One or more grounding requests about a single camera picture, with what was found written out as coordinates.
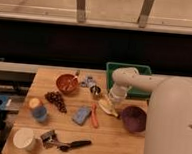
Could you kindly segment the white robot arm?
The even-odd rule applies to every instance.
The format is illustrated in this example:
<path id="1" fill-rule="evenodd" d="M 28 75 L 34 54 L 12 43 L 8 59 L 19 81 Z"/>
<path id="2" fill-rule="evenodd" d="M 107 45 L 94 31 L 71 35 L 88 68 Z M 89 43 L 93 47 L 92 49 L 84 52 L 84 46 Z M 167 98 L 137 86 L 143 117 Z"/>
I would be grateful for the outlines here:
<path id="1" fill-rule="evenodd" d="M 141 75 L 128 67 L 115 69 L 112 80 L 113 102 L 133 87 L 150 93 L 144 154 L 192 154 L 192 78 Z"/>

